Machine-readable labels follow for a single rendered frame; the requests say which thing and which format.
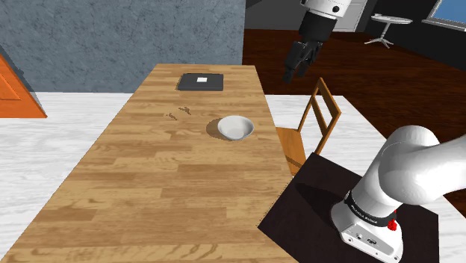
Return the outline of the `long wooden table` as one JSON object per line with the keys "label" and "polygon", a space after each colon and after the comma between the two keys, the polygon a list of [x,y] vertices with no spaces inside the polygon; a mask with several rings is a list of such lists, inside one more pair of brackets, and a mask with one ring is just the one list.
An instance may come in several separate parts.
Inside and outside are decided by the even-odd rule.
{"label": "long wooden table", "polygon": [[[253,133],[223,136],[231,115]],[[258,228],[290,180],[253,66],[158,64],[0,263],[294,263]]]}

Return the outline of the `window with white frame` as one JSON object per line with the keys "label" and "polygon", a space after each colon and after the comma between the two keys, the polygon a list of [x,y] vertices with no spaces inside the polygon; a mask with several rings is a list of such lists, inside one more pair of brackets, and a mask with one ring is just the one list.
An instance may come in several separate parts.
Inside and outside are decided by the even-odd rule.
{"label": "window with white frame", "polygon": [[466,32],[466,0],[437,0],[422,22]]}

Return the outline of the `dark robot stand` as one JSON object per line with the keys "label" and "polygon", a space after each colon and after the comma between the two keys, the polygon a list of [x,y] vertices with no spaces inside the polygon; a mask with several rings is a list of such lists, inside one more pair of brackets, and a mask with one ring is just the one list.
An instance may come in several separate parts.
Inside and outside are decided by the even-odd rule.
{"label": "dark robot stand", "polygon": [[[330,217],[361,176],[311,154],[258,228],[298,263],[382,263],[345,244]],[[418,205],[397,209],[400,263],[440,263],[438,215]]]}

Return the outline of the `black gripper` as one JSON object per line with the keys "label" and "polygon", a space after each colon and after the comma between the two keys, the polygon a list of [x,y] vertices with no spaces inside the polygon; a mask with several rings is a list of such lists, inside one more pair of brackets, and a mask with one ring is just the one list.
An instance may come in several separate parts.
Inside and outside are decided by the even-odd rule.
{"label": "black gripper", "polygon": [[285,59],[283,81],[289,84],[297,68],[297,75],[303,77],[308,67],[313,64],[323,44],[329,39],[336,19],[330,19],[315,13],[306,12],[299,27],[301,40],[294,41]]}

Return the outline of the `wooden chair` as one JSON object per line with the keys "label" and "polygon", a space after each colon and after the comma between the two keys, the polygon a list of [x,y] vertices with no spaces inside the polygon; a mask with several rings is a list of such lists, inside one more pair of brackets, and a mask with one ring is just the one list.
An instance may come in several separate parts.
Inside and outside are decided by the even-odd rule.
{"label": "wooden chair", "polygon": [[[320,109],[320,106],[318,105],[316,99],[318,92],[320,92],[320,95],[323,97],[329,113],[331,114],[332,119],[329,124],[327,124],[324,120],[323,113]],[[306,161],[301,131],[310,109],[312,109],[314,112],[317,124],[322,134],[322,138],[314,150],[314,153],[319,155],[322,152],[327,140],[329,139],[329,136],[332,133],[339,117],[341,116],[341,110],[322,78],[319,78],[316,83],[314,91],[311,94],[311,98],[308,100],[308,104],[305,107],[298,127],[296,129],[283,127],[276,128],[292,176],[295,176],[299,172],[300,168]]]}

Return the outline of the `black tablet with white label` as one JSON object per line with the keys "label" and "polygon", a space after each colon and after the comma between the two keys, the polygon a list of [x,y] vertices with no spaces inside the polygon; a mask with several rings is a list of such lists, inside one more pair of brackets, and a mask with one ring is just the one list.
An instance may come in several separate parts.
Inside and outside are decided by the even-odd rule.
{"label": "black tablet with white label", "polygon": [[185,73],[180,79],[178,90],[222,91],[223,74]]}

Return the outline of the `white round side table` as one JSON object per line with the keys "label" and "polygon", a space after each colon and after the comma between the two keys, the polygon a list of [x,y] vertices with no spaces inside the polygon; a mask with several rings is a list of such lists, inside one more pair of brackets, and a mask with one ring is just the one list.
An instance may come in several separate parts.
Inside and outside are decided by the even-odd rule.
{"label": "white round side table", "polygon": [[376,22],[383,22],[385,23],[385,27],[378,38],[372,39],[370,41],[365,42],[365,44],[370,43],[382,43],[387,49],[390,48],[390,45],[393,45],[392,42],[385,39],[385,35],[390,27],[390,25],[409,25],[412,23],[411,19],[396,17],[396,16],[385,16],[382,14],[374,14],[371,16],[371,19]]}

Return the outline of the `white bowl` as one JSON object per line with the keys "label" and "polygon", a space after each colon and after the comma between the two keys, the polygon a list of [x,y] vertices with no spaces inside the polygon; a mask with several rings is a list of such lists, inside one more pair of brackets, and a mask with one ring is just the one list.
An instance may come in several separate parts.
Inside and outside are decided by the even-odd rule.
{"label": "white bowl", "polygon": [[253,122],[243,116],[231,115],[222,118],[217,124],[218,131],[229,140],[243,140],[253,133]]}

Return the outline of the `white panelled door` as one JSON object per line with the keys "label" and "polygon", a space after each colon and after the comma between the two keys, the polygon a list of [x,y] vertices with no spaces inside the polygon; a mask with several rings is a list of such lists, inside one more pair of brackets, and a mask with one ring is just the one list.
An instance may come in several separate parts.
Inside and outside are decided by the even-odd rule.
{"label": "white panelled door", "polygon": [[352,0],[342,18],[339,18],[333,31],[354,32],[363,14],[367,0]]}

